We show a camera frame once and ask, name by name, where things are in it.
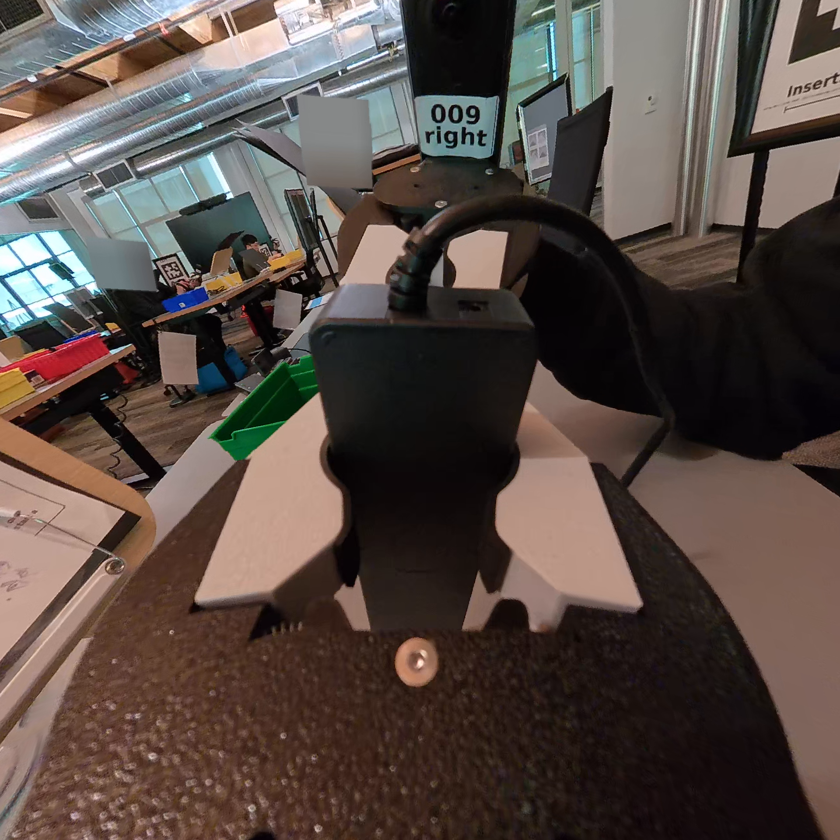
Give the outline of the green plastic bin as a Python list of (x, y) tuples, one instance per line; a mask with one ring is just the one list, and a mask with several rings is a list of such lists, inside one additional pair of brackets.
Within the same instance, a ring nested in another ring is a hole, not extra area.
[(317, 393), (312, 356), (280, 363), (213, 431), (210, 438), (234, 460), (246, 459)]

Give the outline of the blue bag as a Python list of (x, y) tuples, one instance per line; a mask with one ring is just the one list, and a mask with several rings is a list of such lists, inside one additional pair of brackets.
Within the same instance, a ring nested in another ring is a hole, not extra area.
[[(240, 382), (249, 374), (249, 366), (233, 346), (227, 346), (224, 360), (236, 382)], [(196, 369), (198, 383), (194, 390), (198, 394), (210, 395), (228, 389), (228, 383), (213, 362), (198, 362)]]

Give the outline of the person's right forearm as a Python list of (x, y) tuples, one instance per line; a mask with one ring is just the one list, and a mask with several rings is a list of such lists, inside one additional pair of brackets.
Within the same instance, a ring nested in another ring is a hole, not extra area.
[[(673, 289), (629, 263), (682, 437), (778, 459), (839, 428), (839, 199), (775, 229), (742, 283)], [(603, 263), (541, 243), (521, 303), (539, 361), (576, 397), (659, 415)]]

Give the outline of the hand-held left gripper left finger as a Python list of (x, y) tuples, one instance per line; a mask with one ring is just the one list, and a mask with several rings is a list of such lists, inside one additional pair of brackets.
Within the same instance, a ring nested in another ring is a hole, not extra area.
[(342, 491), (323, 461), (327, 436), (315, 395), (248, 457), (196, 606), (269, 605), (301, 623), (311, 603), (332, 597), (360, 623), (361, 583), (343, 583), (334, 554), (348, 531)]

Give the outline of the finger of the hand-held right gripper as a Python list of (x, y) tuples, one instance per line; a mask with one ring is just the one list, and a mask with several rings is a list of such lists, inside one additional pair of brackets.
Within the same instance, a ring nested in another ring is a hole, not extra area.
[(410, 234), (396, 226), (372, 224), (362, 235), (341, 279), (341, 288), (374, 286), (388, 288), (397, 259), (404, 255)]
[(479, 229), (449, 242), (455, 268), (454, 288), (499, 289), (508, 245), (508, 232)]

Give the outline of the red storage bin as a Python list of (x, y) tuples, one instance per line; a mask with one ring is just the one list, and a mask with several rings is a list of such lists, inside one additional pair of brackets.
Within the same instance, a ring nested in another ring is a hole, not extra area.
[(34, 373), (44, 382), (55, 382), (100, 358), (110, 355), (110, 350), (98, 334), (64, 342), (55, 348), (40, 350), (1, 368), (2, 373), (19, 370)]

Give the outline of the wooden display board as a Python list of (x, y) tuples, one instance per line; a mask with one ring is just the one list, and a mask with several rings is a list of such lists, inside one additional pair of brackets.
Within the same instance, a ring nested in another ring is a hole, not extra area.
[(62, 486), (99, 498), (139, 517), (132, 530), (113, 549), (124, 562), (119, 574), (97, 572), (79, 595), (38, 638), (15, 673), (2, 681), (2, 727), (6, 737), (47, 686), (79, 642), (92, 635), (97, 623), (151, 552), (156, 527), (154, 514), (138, 492), (90, 467), (58, 447), (2, 420), (2, 460), (18, 463)]

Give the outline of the black multi-port usb hub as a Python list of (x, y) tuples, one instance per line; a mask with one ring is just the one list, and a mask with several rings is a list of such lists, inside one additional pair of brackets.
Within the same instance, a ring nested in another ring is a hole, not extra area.
[(462, 628), (477, 579), (496, 592), (511, 549), (497, 499), (519, 466), (537, 361), (509, 290), (431, 287), (419, 312), (348, 285), (310, 330), (328, 464), (350, 503), (374, 631)]

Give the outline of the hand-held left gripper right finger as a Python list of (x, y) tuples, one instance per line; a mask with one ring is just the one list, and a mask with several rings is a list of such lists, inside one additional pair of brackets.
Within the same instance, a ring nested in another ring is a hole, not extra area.
[(643, 606), (588, 458), (527, 403), (519, 467), (497, 499), (496, 528), (511, 551), (502, 583), (479, 583), (479, 628), (502, 600), (518, 601), (538, 632), (570, 606), (636, 614)]

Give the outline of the silver ventilation duct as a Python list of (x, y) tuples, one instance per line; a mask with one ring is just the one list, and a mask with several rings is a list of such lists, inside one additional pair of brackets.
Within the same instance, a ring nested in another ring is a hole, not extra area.
[(403, 38), (399, 2), (274, 3), (275, 16), (2, 133), (2, 204), (372, 58)]

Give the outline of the framed sign on stand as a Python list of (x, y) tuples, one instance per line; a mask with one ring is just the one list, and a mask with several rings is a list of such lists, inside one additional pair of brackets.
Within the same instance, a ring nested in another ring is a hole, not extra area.
[(839, 135), (839, 2), (743, 1), (728, 158), (752, 156), (737, 282), (756, 245), (772, 151)]

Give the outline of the large black wall screen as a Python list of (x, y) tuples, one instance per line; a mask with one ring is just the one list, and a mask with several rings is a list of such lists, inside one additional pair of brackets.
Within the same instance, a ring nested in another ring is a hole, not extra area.
[(233, 249), (235, 254), (239, 253), (244, 249), (242, 235), (256, 236), (261, 245), (267, 245), (271, 239), (249, 192), (214, 206), (206, 206), (196, 213), (179, 215), (165, 224), (193, 267), (209, 267), (219, 246), (226, 241), (226, 248)]

